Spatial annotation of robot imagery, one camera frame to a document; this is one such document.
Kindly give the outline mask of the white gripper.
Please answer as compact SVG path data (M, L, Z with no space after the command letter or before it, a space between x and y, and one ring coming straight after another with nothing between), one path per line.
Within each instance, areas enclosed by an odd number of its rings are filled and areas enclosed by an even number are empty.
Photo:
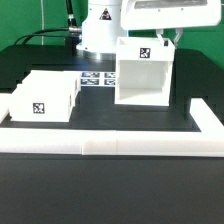
M121 8L125 30L156 29L163 46L163 29L176 28L173 44L177 46L183 28L216 26L221 17L221 0L123 0Z

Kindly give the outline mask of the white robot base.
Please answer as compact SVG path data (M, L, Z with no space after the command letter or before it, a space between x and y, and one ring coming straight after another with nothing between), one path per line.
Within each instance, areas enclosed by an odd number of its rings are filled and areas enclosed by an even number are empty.
M121 27L122 0L88 0L88 15L82 22L81 56L95 60L115 60L118 37L127 37Z

